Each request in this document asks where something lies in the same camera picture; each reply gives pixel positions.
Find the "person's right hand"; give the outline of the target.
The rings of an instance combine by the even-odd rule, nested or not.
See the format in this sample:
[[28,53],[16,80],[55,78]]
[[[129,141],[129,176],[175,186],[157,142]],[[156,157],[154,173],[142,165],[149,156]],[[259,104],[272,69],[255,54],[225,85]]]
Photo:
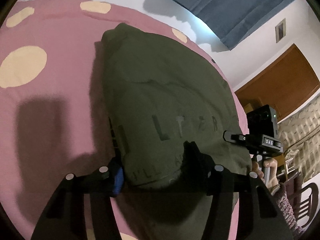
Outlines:
[[[269,180],[265,185],[268,188],[270,194],[274,195],[280,189],[279,182],[277,179],[278,163],[276,159],[268,158],[264,160],[263,167],[270,169]],[[255,172],[258,175],[258,177],[265,183],[265,175],[262,171],[262,168],[260,168],[258,162],[252,162],[252,171]]]

